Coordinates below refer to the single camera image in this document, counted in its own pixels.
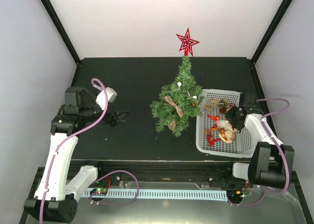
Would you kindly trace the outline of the white perforated plastic basket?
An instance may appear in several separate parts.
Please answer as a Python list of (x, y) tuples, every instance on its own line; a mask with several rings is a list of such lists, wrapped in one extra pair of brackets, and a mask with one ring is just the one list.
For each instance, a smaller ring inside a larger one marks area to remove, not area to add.
[(202, 115), (196, 119), (196, 148), (210, 155), (250, 158), (255, 145), (250, 132), (243, 128), (231, 132), (224, 125), (225, 112), (239, 106), (240, 93), (236, 91), (204, 89), (200, 109)]

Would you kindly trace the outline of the burlap bow ornament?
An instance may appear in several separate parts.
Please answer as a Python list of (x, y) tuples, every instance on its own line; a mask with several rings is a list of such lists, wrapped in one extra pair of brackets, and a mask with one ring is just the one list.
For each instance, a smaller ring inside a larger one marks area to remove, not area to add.
[(167, 103), (169, 103), (172, 107), (175, 108), (175, 110), (176, 110), (176, 112), (177, 112), (177, 114), (178, 114), (178, 116), (179, 116), (180, 118), (182, 118), (182, 117), (184, 116), (183, 110), (172, 100), (172, 98), (171, 98), (170, 96), (165, 96), (165, 97), (164, 97), (164, 100), (165, 100)]

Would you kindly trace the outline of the small green christmas tree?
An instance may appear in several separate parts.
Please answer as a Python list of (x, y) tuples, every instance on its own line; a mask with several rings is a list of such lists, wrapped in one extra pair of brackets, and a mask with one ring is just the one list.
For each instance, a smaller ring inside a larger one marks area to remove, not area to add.
[[(162, 132), (167, 128), (173, 135), (179, 137), (182, 131), (188, 128), (191, 118), (202, 116), (203, 88), (196, 83), (195, 76), (191, 71), (192, 63), (190, 57), (183, 56), (175, 80), (171, 84), (164, 85), (159, 94), (159, 100), (154, 100), (150, 104), (152, 116), (157, 120), (155, 126), (157, 132)], [(189, 90), (191, 94), (197, 96), (197, 99), (186, 100), (186, 97), (177, 91), (178, 81), (183, 83), (183, 89)], [(182, 118), (178, 116), (175, 108), (164, 100), (165, 96), (170, 96), (183, 110), (184, 116)]]

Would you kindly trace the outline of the white bulb string lights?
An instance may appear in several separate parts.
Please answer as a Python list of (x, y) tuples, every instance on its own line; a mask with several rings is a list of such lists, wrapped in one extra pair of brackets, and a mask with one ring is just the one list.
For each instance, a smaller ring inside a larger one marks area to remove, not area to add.
[(181, 94), (183, 94), (184, 97), (186, 97), (186, 100), (196, 100), (197, 96), (190, 93), (189, 90), (183, 89), (183, 83), (178, 81), (177, 82), (177, 91)]

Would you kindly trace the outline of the red star tree topper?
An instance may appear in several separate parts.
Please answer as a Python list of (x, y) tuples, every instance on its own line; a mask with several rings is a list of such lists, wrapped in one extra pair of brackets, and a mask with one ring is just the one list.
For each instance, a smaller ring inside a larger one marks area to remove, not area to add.
[(193, 57), (194, 56), (193, 47), (196, 44), (199, 44), (200, 42), (191, 38), (189, 27), (186, 29), (186, 32), (184, 35), (176, 34), (176, 36), (178, 37), (178, 39), (181, 42), (181, 46), (179, 48), (179, 51), (184, 50), (185, 56), (188, 56), (190, 54)]

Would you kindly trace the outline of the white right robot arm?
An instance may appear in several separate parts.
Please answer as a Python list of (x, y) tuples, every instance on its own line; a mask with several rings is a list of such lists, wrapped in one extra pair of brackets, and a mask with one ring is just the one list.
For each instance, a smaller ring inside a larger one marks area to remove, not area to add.
[(268, 125), (265, 114), (256, 103), (253, 93), (241, 93), (238, 106), (225, 113), (228, 128), (234, 133), (247, 129), (255, 147), (250, 163), (234, 163), (233, 168), (223, 173), (224, 183), (235, 186), (241, 179), (254, 185), (281, 189), (285, 192), (290, 184), (294, 161), (294, 149), (284, 145)]

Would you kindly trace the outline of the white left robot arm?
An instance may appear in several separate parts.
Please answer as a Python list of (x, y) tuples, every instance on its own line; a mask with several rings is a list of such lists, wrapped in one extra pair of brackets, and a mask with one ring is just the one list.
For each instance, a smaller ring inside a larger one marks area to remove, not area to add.
[(117, 125), (128, 111), (107, 112), (110, 102), (117, 93), (107, 87), (98, 95), (85, 87), (69, 87), (65, 91), (65, 103), (59, 108), (51, 122), (50, 151), (42, 179), (33, 198), (24, 203), (24, 210), (33, 218), (43, 222), (69, 224), (73, 221), (78, 201), (92, 184), (101, 184), (105, 172), (98, 164), (84, 165), (67, 181), (73, 151), (79, 134), (95, 126), (100, 121), (111, 126)]

